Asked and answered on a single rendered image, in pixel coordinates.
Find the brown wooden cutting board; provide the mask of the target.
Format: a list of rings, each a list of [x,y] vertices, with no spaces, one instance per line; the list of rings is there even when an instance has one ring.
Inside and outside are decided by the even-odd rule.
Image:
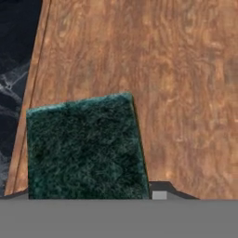
[[[6,194],[28,190],[30,109],[124,92],[149,182],[238,199],[238,0],[42,0]]]

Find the dark green sponge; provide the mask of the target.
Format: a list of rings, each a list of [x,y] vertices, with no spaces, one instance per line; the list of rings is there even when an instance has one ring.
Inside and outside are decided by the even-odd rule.
[[[68,101],[26,113],[31,199],[148,199],[133,96]]]

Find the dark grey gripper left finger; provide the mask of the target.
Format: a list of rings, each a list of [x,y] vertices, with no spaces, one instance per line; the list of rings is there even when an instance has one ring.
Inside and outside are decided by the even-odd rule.
[[[14,199],[14,198],[27,199],[28,198],[28,190],[16,192],[16,193],[2,197],[3,200],[9,200],[9,199]]]

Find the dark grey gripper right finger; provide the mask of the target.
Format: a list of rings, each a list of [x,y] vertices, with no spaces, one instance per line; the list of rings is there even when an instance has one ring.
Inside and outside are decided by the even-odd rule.
[[[177,198],[196,200],[196,197],[178,191],[172,183],[168,181],[150,181],[149,187],[153,200],[172,200]]]

